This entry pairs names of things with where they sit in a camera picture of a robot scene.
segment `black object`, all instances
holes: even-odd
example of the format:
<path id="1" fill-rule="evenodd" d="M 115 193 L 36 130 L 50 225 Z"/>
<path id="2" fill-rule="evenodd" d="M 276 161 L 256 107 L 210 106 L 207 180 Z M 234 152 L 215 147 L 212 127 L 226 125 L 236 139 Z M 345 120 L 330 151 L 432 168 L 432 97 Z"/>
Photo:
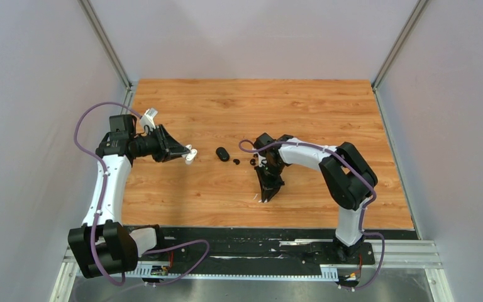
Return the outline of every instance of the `black object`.
<path id="1" fill-rule="evenodd" d="M 173 267 L 170 273 L 182 274 L 190 269 L 202 256 L 203 250 L 193 252 L 190 250 L 188 257 L 181 259 L 175 252 Z M 234 258 L 217 259 L 205 258 L 193 271 L 192 274 L 224 274 L 224 275 L 249 275 L 249 276 L 320 276 L 319 264 L 303 263 L 301 257 L 279 258 L 279 254 L 266 258 Z"/>
<path id="2" fill-rule="evenodd" d="M 286 141 L 290 138 L 293 137 L 291 135 L 283 135 L 278 140 Z M 254 147 L 255 149 L 260 149 L 273 142 L 275 140 L 267 133 L 264 133 L 256 139 Z M 280 146 L 274 146 L 259 152 L 262 157 L 265 157 L 265 160 L 262 161 L 263 166 L 255 167 L 263 202 L 270 201 L 279 192 L 280 187 L 284 185 L 280 174 L 286 165 L 280 157 L 279 149 Z"/>
<path id="3" fill-rule="evenodd" d="M 84 224 L 80 228 L 69 230 L 67 242 L 80 271 L 85 278 L 101 276 L 95 265 L 91 246 L 91 226 Z M 104 243 L 96 245 L 99 260 L 108 274 L 134 271 L 138 265 L 138 247 L 129 233 L 118 223 L 107 220 L 104 225 L 98 225 L 94 230 L 96 240 L 104 237 Z"/>
<path id="4" fill-rule="evenodd" d="M 130 232 L 136 230 L 138 226 L 125 226 L 125 228 Z M 164 226 L 161 230 L 164 236 L 178 238 L 182 242 L 206 239 L 210 244 L 213 242 L 232 243 L 234 241 L 275 241 L 278 244 L 280 241 L 295 241 L 295 239 L 327 239 L 331 241 L 334 239 L 336 231 L 334 228 L 218 228 L 176 226 Z M 367 229 L 366 232 L 379 232 L 383 234 L 386 240 L 419 240 L 415 230 Z M 270 248 L 265 246 L 265 244 L 262 247 L 265 250 L 269 250 Z M 211 250 L 216 249 L 217 247 L 214 247 L 212 244 Z"/>
<path id="5" fill-rule="evenodd" d="M 360 152 L 352 143 L 341 144 L 336 153 L 341 155 L 372 187 L 379 182 L 375 172 L 369 167 Z M 342 208 L 357 210 L 360 203 L 371 196 L 371 191 L 352 172 L 345 172 L 342 164 L 334 156 L 325 157 L 319 163 L 326 185 L 332 198 Z"/>
<path id="6" fill-rule="evenodd" d="M 190 152 L 169 135 L 163 125 L 136 136 L 136 121 L 133 115 L 110 116 L 110 132 L 101 140 L 95 154 L 101 158 L 114 154 L 126 156 L 132 164 L 137 157 L 151 155 L 156 162 L 167 162 Z"/>
<path id="7" fill-rule="evenodd" d="M 335 235 L 332 242 L 334 243 L 336 255 L 341 261 L 345 261 L 346 259 L 357 255 L 359 248 L 362 247 L 362 245 L 364 244 L 364 239 L 365 236 L 362 235 L 355 244 L 348 247 L 343 244 L 343 242 L 339 241 L 339 239 Z"/>
<path id="8" fill-rule="evenodd" d="M 230 155 L 228 155 L 228 152 L 223 147 L 217 148 L 216 154 L 222 162 L 227 162 L 230 159 Z"/>
<path id="9" fill-rule="evenodd" d="M 143 282 L 148 282 L 148 283 L 160 283 L 161 281 L 163 281 L 163 279 L 159 279 L 159 278 L 142 278 L 142 281 Z"/>
<path id="10" fill-rule="evenodd" d="M 344 277 L 338 277 L 338 279 L 339 281 L 336 282 L 337 285 L 347 286 L 349 288 L 356 288 L 360 283 L 358 280 L 347 281 Z"/>
<path id="11" fill-rule="evenodd" d="M 359 240 L 356 251 L 346 257 L 340 255 L 340 249 L 337 248 L 337 242 L 312 242 L 310 249 L 316 264 L 358 264 L 360 262 L 359 255 L 362 255 L 362 263 L 365 265 L 375 264 L 375 255 L 371 243 Z"/>

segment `small black object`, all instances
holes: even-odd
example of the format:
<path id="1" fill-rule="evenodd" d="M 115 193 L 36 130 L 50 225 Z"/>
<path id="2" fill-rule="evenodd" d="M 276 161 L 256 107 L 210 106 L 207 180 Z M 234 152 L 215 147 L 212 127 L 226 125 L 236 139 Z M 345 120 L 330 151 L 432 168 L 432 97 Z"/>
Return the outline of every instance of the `small black object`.
<path id="1" fill-rule="evenodd" d="M 227 162 L 230 159 L 230 155 L 228 155 L 228 152 L 223 147 L 217 148 L 216 154 L 222 162 Z"/>

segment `black joint housing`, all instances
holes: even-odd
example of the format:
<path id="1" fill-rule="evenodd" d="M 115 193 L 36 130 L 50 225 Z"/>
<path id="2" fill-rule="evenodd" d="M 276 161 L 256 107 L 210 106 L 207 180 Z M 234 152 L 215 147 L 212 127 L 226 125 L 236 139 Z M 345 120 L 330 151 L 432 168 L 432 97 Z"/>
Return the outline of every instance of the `black joint housing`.
<path id="1" fill-rule="evenodd" d="M 334 248 L 336 249 L 336 254 L 338 255 L 338 258 L 340 261 L 347 261 L 347 259 L 356 256 L 358 254 L 358 250 L 364 244 L 365 236 L 362 235 L 360 239 L 350 247 L 346 246 L 341 242 L 336 236 L 334 236 L 334 239 L 332 240 Z"/>
<path id="2" fill-rule="evenodd" d="M 341 144 L 337 148 L 336 153 L 342 156 L 370 186 L 374 187 L 378 183 L 379 180 L 375 172 L 369 167 L 352 143 L 345 142 Z M 342 208 L 356 211 L 362 201 L 371 196 L 371 192 L 359 178 L 350 171 L 345 173 L 342 167 L 341 162 L 332 155 L 325 157 L 319 163 L 319 168 L 332 198 Z"/>
<path id="3" fill-rule="evenodd" d="M 108 132 L 99 147 L 95 149 L 95 154 L 100 158 L 106 155 L 118 156 L 127 155 L 128 144 L 136 135 L 136 116 L 133 115 L 114 115 L 110 116 L 110 132 Z"/>
<path id="4" fill-rule="evenodd" d="M 274 143 L 274 142 L 275 142 L 275 140 L 269 134 L 263 133 L 263 134 L 261 134 L 261 136 L 257 137 L 257 139 L 254 143 L 254 147 L 255 147 L 255 149 L 260 149 L 260 148 L 263 148 L 263 147 L 269 145 L 270 143 Z M 265 154 L 268 150 L 269 149 L 260 151 L 258 154 L 260 154 L 260 156 L 265 157 Z"/>
<path id="5" fill-rule="evenodd" d="M 292 139 L 292 138 L 293 138 L 293 135 L 285 134 L 285 135 L 279 137 L 278 141 L 279 142 L 285 142 L 285 141 Z"/>
<path id="6" fill-rule="evenodd" d="M 104 243 L 97 244 L 95 249 L 99 260 L 108 274 L 134 271 L 138 265 L 138 247 L 129 233 L 118 223 L 107 220 L 98 225 L 95 230 L 96 240 L 104 237 Z M 69 230 L 67 242 L 80 271 L 85 278 L 101 276 L 101 271 L 93 259 L 90 236 L 91 226 L 83 225 L 80 228 Z"/>

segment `wooden table surface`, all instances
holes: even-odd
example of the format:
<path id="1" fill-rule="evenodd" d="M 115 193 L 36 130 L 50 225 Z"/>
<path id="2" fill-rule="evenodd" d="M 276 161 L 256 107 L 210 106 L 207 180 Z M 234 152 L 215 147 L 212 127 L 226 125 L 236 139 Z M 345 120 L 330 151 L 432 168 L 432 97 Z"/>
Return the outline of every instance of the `wooden table surface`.
<path id="1" fill-rule="evenodd" d="M 337 227 L 338 206 L 319 171 L 286 167 L 286 185 L 271 202 L 258 202 L 253 157 L 238 142 L 267 132 L 320 145 L 353 143 L 379 178 L 379 198 L 364 226 L 413 227 L 369 81 L 142 80 L 133 108 L 150 107 L 158 110 L 156 123 L 199 153 L 192 165 L 136 159 L 125 189 L 125 224 Z M 216 156 L 218 147 L 227 149 L 229 162 Z"/>

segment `wire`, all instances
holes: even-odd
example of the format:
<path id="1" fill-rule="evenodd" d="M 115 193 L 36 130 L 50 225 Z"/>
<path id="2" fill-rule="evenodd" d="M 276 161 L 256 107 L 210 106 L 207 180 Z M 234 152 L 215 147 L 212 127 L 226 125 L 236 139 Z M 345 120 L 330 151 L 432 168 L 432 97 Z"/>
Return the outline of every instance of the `wire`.
<path id="1" fill-rule="evenodd" d="M 95 229 L 97 228 L 97 223 L 99 222 L 99 212 L 101 211 L 101 208 L 103 208 L 103 200 L 104 200 L 104 193 L 106 192 L 106 180 L 108 178 L 108 169 L 106 167 L 106 164 L 104 163 L 103 159 L 97 156 L 94 152 L 91 152 L 90 150 L 84 148 L 78 140 L 78 135 L 79 135 L 79 129 L 81 127 L 82 121 L 84 118 L 95 108 L 104 106 L 104 105 L 115 105 L 119 107 L 123 107 L 127 109 L 128 111 L 132 112 L 134 115 L 136 115 L 139 118 L 142 118 L 142 115 L 135 111 L 134 109 L 125 106 L 123 104 L 115 103 L 115 102 L 103 102 L 96 104 L 94 106 L 91 106 L 88 110 L 86 110 L 82 116 L 79 118 L 79 121 L 77 122 L 77 126 L 75 127 L 75 133 L 73 134 L 73 141 L 75 142 L 75 145 L 80 149 L 80 151 L 86 153 L 87 155 L 90 155 L 91 157 L 95 158 L 103 167 L 103 184 L 101 186 L 101 193 L 99 194 L 99 201 L 97 202 L 97 209 L 94 214 L 94 219 L 92 223 L 92 228 L 91 228 L 91 235 L 90 235 L 90 247 L 92 251 L 92 256 L 93 260 L 95 262 L 95 265 L 99 269 L 99 272 L 110 281 L 110 283 L 114 284 L 115 286 L 122 286 L 125 283 L 125 274 L 121 273 L 121 281 L 117 281 L 116 279 L 112 278 L 108 272 L 106 272 L 106 269 L 104 269 L 103 265 L 101 264 L 101 261 L 99 260 L 99 255 L 97 254 L 97 250 L 95 249 Z"/>
<path id="2" fill-rule="evenodd" d="M 358 263 L 358 269 L 354 272 L 352 272 L 351 274 L 349 274 L 349 276 L 351 276 L 352 274 L 361 274 L 362 273 L 362 254 L 359 254 L 358 255 L 358 258 L 360 259 L 360 263 Z"/>
<path id="3" fill-rule="evenodd" d="M 171 269 L 171 267 L 173 267 L 173 258 L 174 258 L 174 253 L 171 252 L 169 253 L 169 266 L 168 266 L 168 270 Z"/>
<path id="4" fill-rule="evenodd" d="M 103 167 L 103 172 L 104 172 L 103 184 L 101 186 L 101 192 L 99 194 L 99 201 L 97 202 L 97 208 L 96 208 L 97 212 L 99 212 L 101 210 L 101 208 L 103 207 L 104 194 L 106 193 L 106 180 L 108 178 L 108 168 L 106 167 L 106 164 L 104 163 L 102 158 L 97 156 L 97 154 L 95 154 L 94 152 L 91 152 L 90 150 L 84 148 L 79 143 L 78 135 L 79 135 L 79 129 L 81 127 L 81 124 L 82 124 L 82 121 L 84 120 L 84 118 L 92 110 L 96 109 L 97 107 L 104 106 L 104 105 L 115 105 L 115 106 L 123 107 L 123 108 L 127 109 L 128 111 L 132 112 L 134 115 L 136 115 L 140 119 L 142 118 L 142 115 L 140 113 L 138 113 L 137 111 L 135 111 L 134 109 L 132 109 L 128 106 L 125 106 L 125 105 L 119 104 L 119 103 L 115 103 L 115 102 L 103 102 L 103 103 L 95 104 L 94 106 L 91 106 L 90 108 L 88 108 L 82 114 L 82 116 L 79 118 L 79 120 L 77 122 L 77 125 L 75 127 L 75 133 L 73 135 L 73 141 L 75 142 L 75 145 L 77 145 L 77 147 L 79 148 L 80 151 L 83 151 L 87 155 L 90 155 L 91 157 L 95 158 L 101 164 L 101 166 Z M 97 254 L 97 250 L 95 248 L 95 229 L 97 228 L 98 223 L 99 223 L 99 213 L 95 213 L 94 214 L 94 220 L 93 220 L 93 223 L 92 223 L 92 228 L 91 228 L 92 232 L 91 232 L 91 235 L 90 235 L 90 248 L 91 248 L 91 252 L 92 252 L 92 256 L 93 256 L 95 265 L 99 269 L 99 272 L 101 272 L 101 274 L 104 277 L 106 277 L 106 279 L 108 279 L 108 281 L 110 281 L 110 283 L 114 284 L 115 286 L 122 286 L 125 283 L 125 273 L 124 272 L 121 273 L 121 281 L 117 281 L 114 278 L 112 278 L 108 274 L 108 272 L 106 272 L 106 269 L 103 267 L 103 264 L 99 260 L 99 255 Z M 158 283 L 158 284 L 152 283 L 152 284 L 154 286 L 156 286 L 156 285 L 168 285 L 168 284 L 172 284 L 173 282 L 176 282 L 176 281 L 182 279 L 183 277 L 185 277 L 186 275 L 188 275 L 191 271 L 193 271 L 204 260 L 204 258 L 206 257 L 206 255 L 210 251 L 210 244 L 206 240 L 199 239 L 199 240 L 194 240 L 194 241 L 182 243 L 182 244 L 176 245 L 175 247 L 162 249 L 162 250 L 151 250 L 151 251 L 143 253 L 144 255 L 148 255 L 148 254 L 157 254 L 157 253 L 162 253 L 162 252 L 168 252 L 168 251 L 175 250 L 175 249 L 178 249 L 180 247 L 186 247 L 188 245 L 192 245 L 192 244 L 195 244 L 195 243 L 205 243 L 206 244 L 206 251 L 204 252 L 203 256 L 199 259 L 199 261 L 197 261 L 187 272 L 183 273 L 182 275 L 180 275 L 179 277 L 177 277 L 173 280 L 170 280 L 169 282 Z M 123 291 L 120 291 L 119 293 L 130 290 L 132 288 L 134 288 L 134 287 L 124 289 Z"/>
<path id="5" fill-rule="evenodd" d="M 199 264 L 201 264 L 201 262 L 204 260 L 204 258 L 208 255 L 208 252 L 210 251 L 210 243 L 208 243 L 208 241 L 206 241 L 204 239 L 198 239 L 198 240 L 193 240 L 193 241 L 190 241 L 190 242 L 182 243 L 182 244 L 179 244 L 179 245 L 175 245 L 174 247 L 168 247 L 166 249 L 161 249 L 161 250 L 149 250 L 149 251 L 143 253 L 144 255 L 159 254 L 159 253 L 164 253 L 164 252 L 169 252 L 169 251 L 172 251 L 172 250 L 176 250 L 176 249 L 179 249 L 181 247 L 187 247 L 189 245 L 194 245 L 194 244 L 197 244 L 197 243 L 204 243 L 204 244 L 206 244 L 206 250 L 204 251 L 204 253 L 201 256 L 201 258 L 197 262 L 195 262 L 195 264 L 192 267 L 190 267 L 190 269 L 188 269 L 186 272 L 184 272 L 180 276 L 174 278 L 173 280 L 169 280 L 167 282 L 162 282 L 162 283 L 146 282 L 145 284 L 143 284 L 143 283 L 136 284 L 136 285 L 130 286 L 128 288 L 125 288 L 125 289 L 119 291 L 118 293 L 114 294 L 113 296 L 109 297 L 108 299 L 103 300 L 102 302 L 110 301 L 113 298 L 115 298 L 115 296 L 118 296 L 120 294 L 123 294 L 123 293 L 125 293 L 127 291 L 131 291 L 131 290 L 136 289 L 136 288 L 141 288 L 144 285 L 146 285 L 146 286 L 149 286 L 150 285 L 150 286 L 153 286 L 153 287 L 164 286 L 164 285 L 173 284 L 173 283 L 177 282 L 178 280 L 186 277 Z"/>
<path id="6" fill-rule="evenodd" d="M 151 127 L 149 127 L 149 125 L 145 125 L 145 126 L 143 126 L 143 132 L 136 133 L 136 135 L 137 136 L 141 136 L 142 134 L 148 135 L 149 132 L 151 132 Z"/>
<path id="7" fill-rule="evenodd" d="M 360 233 L 362 233 L 362 235 L 364 235 L 366 237 L 376 236 L 376 237 L 380 238 L 380 240 L 382 242 L 382 250 L 380 252 L 379 265 L 377 266 L 377 269 L 376 269 L 373 277 L 371 277 L 371 279 L 369 279 L 369 281 L 367 281 L 365 284 L 363 284 L 361 286 L 357 286 L 355 288 L 350 288 L 348 286 L 342 286 L 342 287 L 345 288 L 345 289 L 349 289 L 351 291 L 355 291 L 355 290 L 360 290 L 360 289 L 366 288 L 367 286 L 372 284 L 373 281 L 375 281 L 375 279 L 379 275 L 380 269 L 382 268 L 382 261 L 384 260 L 384 252 L 385 252 L 385 249 L 386 249 L 386 243 L 385 243 L 385 240 L 384 240 L 384 236 L 381 233 L 379 233 L 379 232 L 365 232 L 364 228 L 363 228 L 365 209 L 367 208 L 368 205 L 373 203 L 373 201 L 375 201 L 375 199 L 377 199 L 377 193 L 375 192 L 375 189 L 373 189 L 373 187 L 369 184 L 369 182 L 367 182 L 365 180 L 365 178 L 363 178 L 360 175 L 360 173 L 358 173 L 347 161 L 345 161 L 344 158 L 342 158 L 339 154 L 337 154 L 336 152 L 334 152 L 334 151 L 332 151 L 329 148 L 324 147 L 324 146 L 319 146 L 319 145 L 316 145 L 316 144 L 313 144 L 313 143 L 306 143 L 306 142 L 272 142 L 272 143 L 270 143 L 270 144 L 268 144 L 268 145 L 266 145 L 266 146 L 264 146 L 260 149 L 250 150 L 250 149 L 243 148 L 242 147 L 243 143 L 250 143 L 251 146 L 253 146 L 253 148 L 254 148 L 254 144 L 250 140 L 241 140 L 240 143 L 238 143 L 238 147 L 240 148 L 240 150 L 247 152 L 247 153 L 258 153 L 258 152 L 264 151 L 268 148 L 278 146 L 278 145 L 294 145 L 294 146 L 310 147 L 310 148 L 318 149 L 322 152 L 329 153 L 332 156 L 334 156 L 336 159 L 338 159 L 343 166 L 345 166 L 347 169 L 349 169 L 351 171 L 351 173 L 354 176 L 356 176 L 359 179 L 359 181 L 362 184 L 364 184 L 365 187 L 367 187 L 367 189 L 369 189 L 369 191 L 371 192 L 371 198 L 362 205 L 362 210 L 360 212 L 360 219 L 358 221 L 358 230 L 360 231 Z"/>

